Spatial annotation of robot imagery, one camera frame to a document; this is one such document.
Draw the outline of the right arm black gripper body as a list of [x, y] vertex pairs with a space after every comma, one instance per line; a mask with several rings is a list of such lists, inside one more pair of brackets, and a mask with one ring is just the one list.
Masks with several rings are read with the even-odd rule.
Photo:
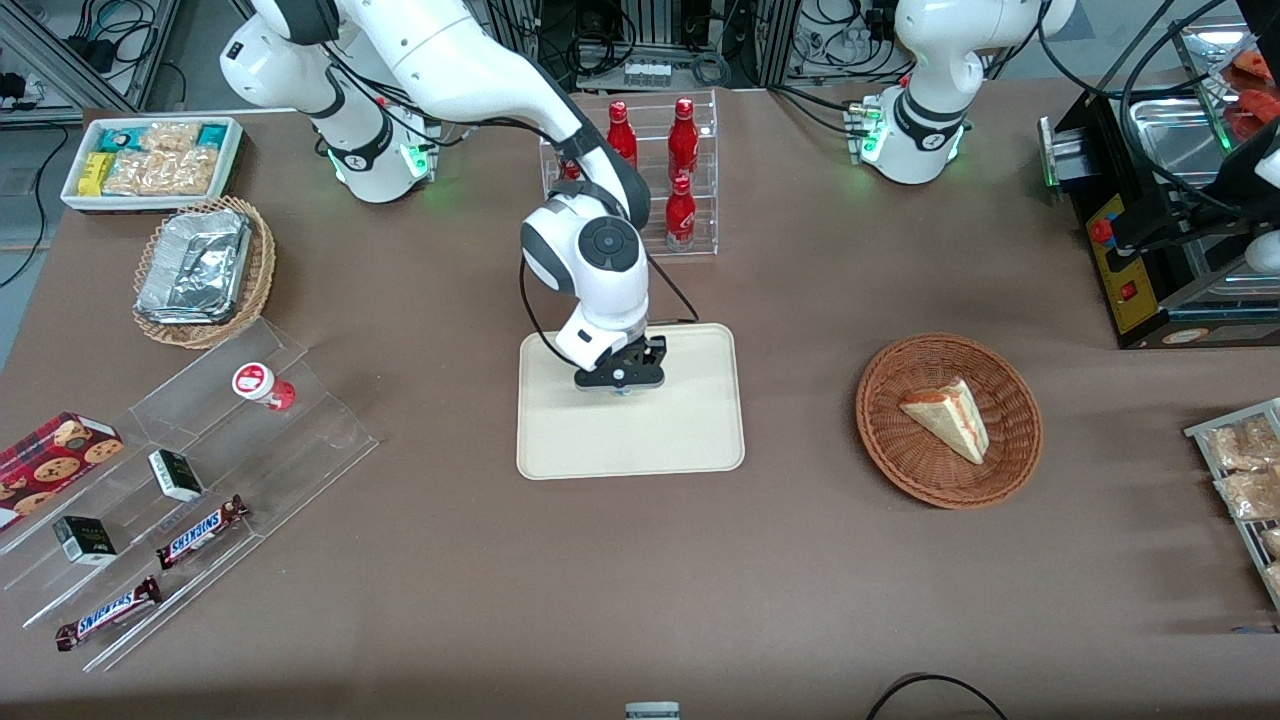
[[662, 363], [667, 348], [666, 337], [641, 337], [617, 354], [603, 357], [594, 370], [577, 370], [575, 386], [586, 392], [658, 389], [666, 383]]

